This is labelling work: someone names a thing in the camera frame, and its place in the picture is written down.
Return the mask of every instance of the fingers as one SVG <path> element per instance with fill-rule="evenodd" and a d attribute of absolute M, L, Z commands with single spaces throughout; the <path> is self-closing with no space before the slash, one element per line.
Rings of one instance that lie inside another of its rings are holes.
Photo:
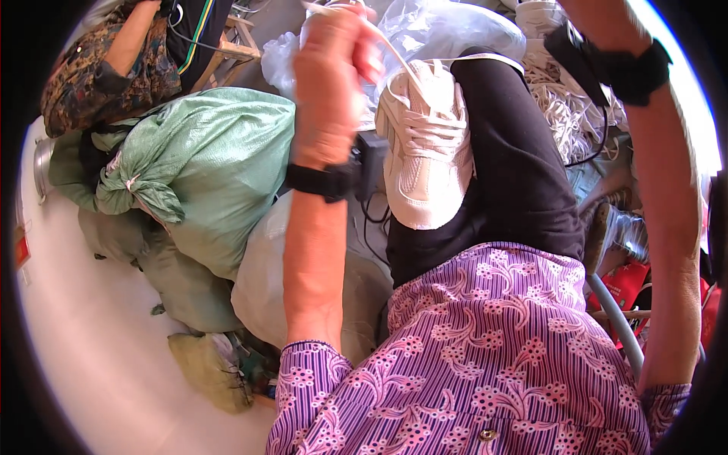
<path fill-rule="evenodd" d="M 361 77 L 376 83 L 384 73 L 375 44 L 380 36 L 364 18 L 366 15 L 375 16 L 376 13 L 360 4 L 340 5 L 329 9 L 325 15 L 315 15 L 303 50 L 351 62 Z"/>
<path fill-rule="evenodd" d="M 308 47 L 325 52 L 331 58 L 351 60 L 362 27 L 362 18 L 354 7 L 329 9 L 327 15 L 311 18 L 304 50 Z"/>
<path fill-rule="evenodd" d="M 370 39 L 359 39 L 352 54 L 352 65 L 366 81 L 376 84 L 384 74 L 379 48 Z"/>

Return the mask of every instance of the purple floral shirt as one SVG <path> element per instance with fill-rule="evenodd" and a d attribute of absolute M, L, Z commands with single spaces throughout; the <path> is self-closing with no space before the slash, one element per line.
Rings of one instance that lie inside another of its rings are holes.
<path fill-rule="evenodd" d="M 268 454 L 648 454 L 689 384 L 635 393 L 585 313 L 580 262 L 473 247 L 389 300 L 392 334 L 352 369 L 320 341 L 282 352 Z"/>

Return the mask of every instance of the woman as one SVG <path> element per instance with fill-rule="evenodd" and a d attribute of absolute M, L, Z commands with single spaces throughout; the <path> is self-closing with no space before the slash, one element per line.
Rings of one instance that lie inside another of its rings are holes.
<path fill-rule="evenodd" d="M 563 0 L 600 50 L 652 38 L 623 0 Z M 294 63 L 294 162 L 347 160 L 358 78 L 381 75 L 361 9 L 316 17 Z M 483 48 L 466 53 L 488 52 Z M 583 234 L 550 132 L 518 73 L 452 65 L 478 179 L 445 226 L 392 221 L 391 336 L 355 370 L 338 352 L 346 202 L 295 191 L 284 255 L 288 345 L 270 454 L 648 454 L 687 398 L 700 333 L 700 205 L 681 117 L 664 84 L 626 106 L 652 256 L 639 383 L 585 314 Z"/>
<path fill-rule="evenodd" d="M 232 2 L 179 0 L 181 17 L 173 0 L 118 6 L 60 56 L 41 96 L 46 134 L 128 119 L 189 93 L 214 50 L 180 35 L 217 47 Z"/>

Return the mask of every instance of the black wristband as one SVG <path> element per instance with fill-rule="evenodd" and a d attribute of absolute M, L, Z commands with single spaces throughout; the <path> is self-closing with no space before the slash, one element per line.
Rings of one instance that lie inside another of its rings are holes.
<path fill-rule="evenodd" d="M 588 52 L 599 81 L 629 106 L 647 106 L 650 94 L 670 79 L 668 65 L 673 61 L 656 39 L 637 58 L 631 52 L 600 51 L 593 44 Z"/>
<path fill-rule="evenodd" d="M 327 165 L 324 170 L 288 165 L 285 185 L 303 193 L 319 194 L 328 204 L 343 200 L 357 184 L 357 163 Z"/>

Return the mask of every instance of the hand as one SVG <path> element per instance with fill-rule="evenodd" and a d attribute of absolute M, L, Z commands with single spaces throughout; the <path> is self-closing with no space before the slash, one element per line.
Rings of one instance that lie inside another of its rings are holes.
<path fill-rule="evenodd" d="M 360 77 L 376 83 L 384 72 L 377 36 L 361 5 L 311 18 L 304 48 L 293 60 L 297 120 L 293 161 L 323 169 L 346 162 L 364 109 Z"/>

